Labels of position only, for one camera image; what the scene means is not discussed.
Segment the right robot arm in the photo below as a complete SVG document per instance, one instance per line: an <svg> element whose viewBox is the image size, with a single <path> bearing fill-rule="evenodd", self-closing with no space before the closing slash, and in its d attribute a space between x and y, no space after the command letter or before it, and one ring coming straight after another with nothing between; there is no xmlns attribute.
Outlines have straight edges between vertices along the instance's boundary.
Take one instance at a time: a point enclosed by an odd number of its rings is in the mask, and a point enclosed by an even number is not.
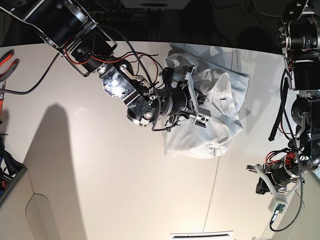
<svg viewBox="0 0 320 240"><path fill-rule="evenodd" d="M131 48L116 57L117 43L76 0L3 0L0 8L35 28L83 77L98 73L104 92L122 100L127 118L134 124L155 127L161 117L168 117L166 131L182 118L191 119L194 126L207 127L211 113L202 107L205 97L194 87L194 66L187 68L177 84L173 84L175 70L159 63L155 66L161 81L149 73L135 73L128 57L135 57L143 67L143 53Z"/></svg>

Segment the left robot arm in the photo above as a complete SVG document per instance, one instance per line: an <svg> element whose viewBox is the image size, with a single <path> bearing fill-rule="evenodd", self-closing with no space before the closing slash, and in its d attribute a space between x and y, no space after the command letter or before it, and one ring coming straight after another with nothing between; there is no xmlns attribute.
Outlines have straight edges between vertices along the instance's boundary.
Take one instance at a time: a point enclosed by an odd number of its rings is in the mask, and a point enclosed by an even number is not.
<svg viewBox="0 0 320 240"><path fill-rule="evenodd" d="M288 127L287 147L270 152L264 165L247 168L259 176L257 194L271 193L275 205L286 205L302 186L302 175L320 166L320 2L291 1L279 21L277 40L284 71L269 140L284 122L293 120L296 126Z"/></svg>

